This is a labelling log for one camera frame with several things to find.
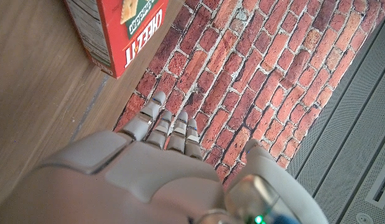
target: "cheez-it box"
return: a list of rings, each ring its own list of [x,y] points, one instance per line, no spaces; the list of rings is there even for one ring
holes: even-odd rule
[[[119,78],[163,24],[168,0],[65,0],[89,59]]]

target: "wood grain surface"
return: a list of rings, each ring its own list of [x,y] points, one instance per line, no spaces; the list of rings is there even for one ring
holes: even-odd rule
[[[182,4],[115,80],[88,61],[62,0],[0,0],[0,202],[42,158],[114,127]]]

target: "nutrition label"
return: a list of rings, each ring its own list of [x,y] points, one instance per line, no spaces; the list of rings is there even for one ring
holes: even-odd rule
[[[67,3],[83,44],[91,56],[110,66],[111,60],[96,0],[67,0]]]

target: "brick wall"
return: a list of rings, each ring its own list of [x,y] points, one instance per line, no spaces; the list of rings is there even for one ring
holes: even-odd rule
[[[249,138],[287,167],[384,16],[385,1],[186,0],[115,130],[162,90],[166,109],[197,120],[225,185]]]

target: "perforated vent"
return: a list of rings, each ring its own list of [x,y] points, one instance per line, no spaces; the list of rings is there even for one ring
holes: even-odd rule
[[[363,184],[359,188],[355,198],[351,202],[350,207],[345,213],[342,223],[354,223],[355,216],[359,212],[367,213],[375,223],[385,223],[385,206],[383,209],[380,209],[368,202],[365,202],[365,197],[367,196],[369,190],[372,187],[374,180],[378,177],[380,170],[385,163],[385,144],[383,149],[380,151],[378,157],[376,158],[372,168],[368,172]]]
[[[377,38],[304,164],[297,180],[315,194],[385,70],[385,38]]]
[[[360,95],[362,90],[352,87]],[[379,82],[368,104],[353,125],[335,162],[320,186],[315,199],[330,222],[336,220],[356,185],[364,175],[371,159],[383,146],[385,139],[385,75]]]
[[[384,162],[385,23],[354,59],[287,171],[330,223],[356,223],[358,213],[385,223],[385,206],[364,201]]]
[[[308,135],[302,141],[299,152],[294,156],[292,162],[287,168],[287,172],[290,173],[293,177],[297,177],[301,168],[303,167],[305,160],[310,155],[312,149],[315,146],[318,138],[322,134],[323,129],[331,118],[335,108],[338,106],[341,97],[346,91],[351,80],[354,78],[355,73],[359,66],[361,65],[363,59],[368,53],[370,47],[372,46],[378,32],[380,31],[381,26],[379,26],[369,37],[366,39],[361,50],[357,53],[353,63],[350,65],[347,72],[344,74],[342,81],[337,86],[336,90],[333,92],[332,97],[329,99],[327,105],[320,113],[320,116],[315,121],[315,124],[308,132]]]

